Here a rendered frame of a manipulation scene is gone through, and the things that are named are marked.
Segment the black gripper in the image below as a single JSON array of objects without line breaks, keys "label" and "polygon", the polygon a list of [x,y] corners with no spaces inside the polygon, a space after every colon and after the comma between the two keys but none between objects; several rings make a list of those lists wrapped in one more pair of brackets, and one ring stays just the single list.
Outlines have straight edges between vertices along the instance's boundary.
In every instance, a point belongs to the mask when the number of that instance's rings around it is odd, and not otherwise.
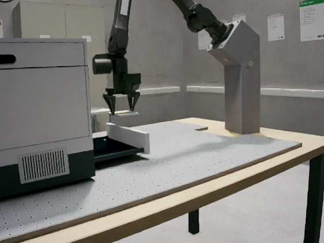
[{"label": "black gripper", "polygon": [[[112,88],[114,88],[114,87],[112,87]],[[140,96],[140,92],[138,92],[138,91],[135,92],[135,91],[129,90],[128,88],[114,88],[114,89],[112,89],[112,88],[106,88],[107,94],[103,94],[103,98],[104,98],[105,102],[107,103],[111,114],[114,115],[114,113],[115,113],[116,96],[113,96],[114,94],[122,94],[122,95],[127,94],[130,111],[134,111],[135,105],[136,105],[136,103],[139,99],[139,96]],[[132,97],[134,97],[133,105],[132,105]]]}]

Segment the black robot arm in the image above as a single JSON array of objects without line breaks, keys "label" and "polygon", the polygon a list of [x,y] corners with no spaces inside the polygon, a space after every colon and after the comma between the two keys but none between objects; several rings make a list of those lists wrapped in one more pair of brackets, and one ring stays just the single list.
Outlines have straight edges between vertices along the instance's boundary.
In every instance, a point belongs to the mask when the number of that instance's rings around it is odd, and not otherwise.
[{"label": "black robot arm", "polygon": [[[124,74],[128,72],[128,60],[124,55],[128,46],[131,2],[132,0],[116,0],[113,26],[108,44],[108,51],[113,53],[95,55],[92,59],[92,71],[94,75],[111,74],[112,70],[113,72],[121,72],[122,74],[113,74],[113,87],[136,91],[141,84],[141,73]],[[195,3],[193,0],[173,0],[173,2],[183,13],[183,18],[187,21],[189,30],[197,33],[204,28],[212,38],[211,45],[226,40],[234,28],[234,24],[225,25],[222,21],[218,21],[210,9],[203,7],[200,3]],[[111,42],[112,37],[113,42]]]}]

